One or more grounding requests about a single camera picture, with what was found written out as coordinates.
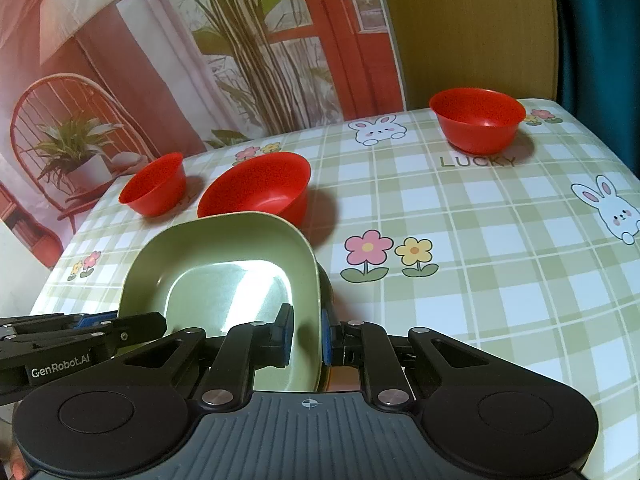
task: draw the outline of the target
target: white bunny print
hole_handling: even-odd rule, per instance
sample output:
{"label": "white bunny print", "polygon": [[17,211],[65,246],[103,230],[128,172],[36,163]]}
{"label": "white bunny print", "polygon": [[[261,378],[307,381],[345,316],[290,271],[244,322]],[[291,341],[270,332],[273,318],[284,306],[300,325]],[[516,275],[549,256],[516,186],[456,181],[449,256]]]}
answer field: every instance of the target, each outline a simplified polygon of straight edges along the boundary
{"label": "white bunny print", "polygon": [[597,176],[596,184],[600,192],[582,184],[572,184],[571,190],[585,204],[598,210],[611,234],[631,245],[640,231],[640,212],[618,196],[616,188],[606,176]]}
{"label": "white bunny print", "polygon": [[402,124],[395,123],[395,115],[380,117],[375,124],[369,121],[353,121],[349,123],[352,130],[356,130],[356,140],[365,146],[374,146],[380,140],[400,139],[406,135],[406,128]]}

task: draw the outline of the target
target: small red bowl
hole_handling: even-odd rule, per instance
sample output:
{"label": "small red bowl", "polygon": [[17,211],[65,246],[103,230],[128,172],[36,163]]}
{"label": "small red bowl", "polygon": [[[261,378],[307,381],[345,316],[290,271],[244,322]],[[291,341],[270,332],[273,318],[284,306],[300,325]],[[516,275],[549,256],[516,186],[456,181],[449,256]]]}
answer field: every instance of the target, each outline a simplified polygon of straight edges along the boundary
{"label": "small red bowl", "polygon": [[137,172],[118,200],[144,216],[158,216],[174,207],[187,185],[182,154],[169,153]]}
{"label": "small red bowl", "polygon": [[311,166],[306,158],[295,153],[267,153],[250,158],[225,171],[207,187],[198,204],[198,218],[261,211],[300,227],[310,178]]}
{"label": "small red bowl", "polygon": [[436,113],[447,140],[473,155],[491,155],[506,148],[527,115],[513,97],[481,88],[451,88],[434,95]]}

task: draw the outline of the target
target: table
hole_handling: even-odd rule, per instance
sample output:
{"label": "table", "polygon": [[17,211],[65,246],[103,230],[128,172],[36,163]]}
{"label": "table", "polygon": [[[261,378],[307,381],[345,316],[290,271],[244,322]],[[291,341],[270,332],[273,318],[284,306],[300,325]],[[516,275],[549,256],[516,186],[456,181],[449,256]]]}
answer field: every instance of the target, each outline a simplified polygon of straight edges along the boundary
{"label": "table", "polygon": [[118,203],[120,178],[78,229],[33,314],[117,309],[140,249],[196,218],[203,186],[251,156],[296,152],[312,166],[302,231],[343,319],[397,335],[429,326],[574,386],[601,423],[585,474],[637,480],[640,239],[618,233],[604,210],[607,227],[588,195],[597,198],[604,175],[600,190],[628,201],[610,215],[640,216],[640,182],[559,105],[522,103],[529,115],[516,141],[495,156],[456,152],[433,112],[419,110],[379,120],[372,136],[354,121],[188,158],[187,196],[156,219]]}

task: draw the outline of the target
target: white wall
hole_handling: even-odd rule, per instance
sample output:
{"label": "white wall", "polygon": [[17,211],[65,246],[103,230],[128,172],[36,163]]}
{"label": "white wall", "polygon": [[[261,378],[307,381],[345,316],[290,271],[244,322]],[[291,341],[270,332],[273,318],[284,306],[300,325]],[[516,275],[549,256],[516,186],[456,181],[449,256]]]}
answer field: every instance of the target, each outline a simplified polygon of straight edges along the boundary
{"label": "white wall", "polygon": [[0,221],[0,317],[26,316],[49,269]]}

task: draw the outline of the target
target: triangular cutout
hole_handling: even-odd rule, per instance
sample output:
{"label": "triangular cutout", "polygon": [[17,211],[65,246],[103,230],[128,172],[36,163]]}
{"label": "triangular cutout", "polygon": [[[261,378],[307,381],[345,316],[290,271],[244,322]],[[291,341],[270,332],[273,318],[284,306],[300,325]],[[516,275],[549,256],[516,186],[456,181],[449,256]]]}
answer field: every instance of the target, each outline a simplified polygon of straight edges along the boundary
{"label": "triangular cutout", "polygon": [[470,368],[472,366],[488,364],[481,358],[469,354],[456,346],[450,345],[449,343],[445,343],[441,339],[435,339],[433,341],[433,346],[438,352],[440,352],[445,361],[454,368]]}
{"label": "triangular cutout", "polygon": [[142,352],[138,355],[126,359],[124,364],[127,366],[140,366],[143,368],[162,368],[164,364],[169,360],[174,352],[180,346],[180,341],[172,339],[162,346],[151,348],[146,352]]}

